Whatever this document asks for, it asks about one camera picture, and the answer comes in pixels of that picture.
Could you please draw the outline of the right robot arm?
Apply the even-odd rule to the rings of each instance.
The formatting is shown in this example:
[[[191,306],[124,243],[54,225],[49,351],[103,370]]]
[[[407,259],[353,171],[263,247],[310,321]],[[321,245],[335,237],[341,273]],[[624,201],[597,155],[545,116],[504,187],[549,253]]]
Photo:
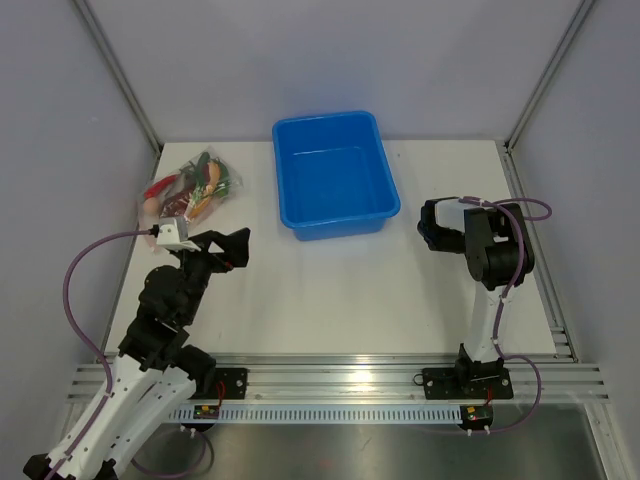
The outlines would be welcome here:
[[[507,400],[513,389],[500,330],[517,290],[535,266],[522,198],[428,200],[417,230],[433,252],[464,257],[475,282],[469,332],[451,367],[421,372],[428,400]]]

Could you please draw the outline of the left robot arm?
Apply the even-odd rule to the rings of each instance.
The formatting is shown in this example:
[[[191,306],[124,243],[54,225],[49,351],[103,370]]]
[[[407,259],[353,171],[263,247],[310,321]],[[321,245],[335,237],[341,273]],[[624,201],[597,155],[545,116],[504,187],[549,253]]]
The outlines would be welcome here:
[[[188,327],[214,274],[244,268],[250,231],[188,236],[178,225],[148,230],[178,259],[149,272],[136,315],[112,361],[99,358],[106,379],[80,419],[50,452],[23,468],[30,479],[118,479],[170,414],[190,399],[213,404],[246,395],[244,368],[218,368],[215,358],[188,344]]]

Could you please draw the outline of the clear zip top bag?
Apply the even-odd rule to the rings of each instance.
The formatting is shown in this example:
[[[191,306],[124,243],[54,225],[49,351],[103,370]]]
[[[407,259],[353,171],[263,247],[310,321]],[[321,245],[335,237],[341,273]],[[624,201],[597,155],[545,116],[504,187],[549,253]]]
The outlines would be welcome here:
[[[168,175],[178,174],[179,177],[175,183],[167,188],[162,194],[156,197],[160,202],[160,209],[157,215],[147,215],[143,211],[144,192],[155,182],[166,177]],[[184,190],[192,190],[198,186],[205,186],[210,184],[215,186],[220,181],[231,181],[233,183],[233,189],[231,193],[224,198],[214,200],[200,215],[195,217],[189,217],[185,214],[184,218],[188,223],[188,234],[193,235],[196,228],[206,220],[215,210],[219,209],[221,205],[231,198],[234,198],[243,189],[243,179],[241,175],[236,171],[234,167],[230,165],[225,159],[217,154],[217,152],[208,146],[202,149],[197,155],[192,156],[180,167],[160,175],[158,178],[151,180],[138,194],[137,197],[137,211],[138,211],[138,224],[141,229],[150,229],[158,223],[160,211],[164,201]]]

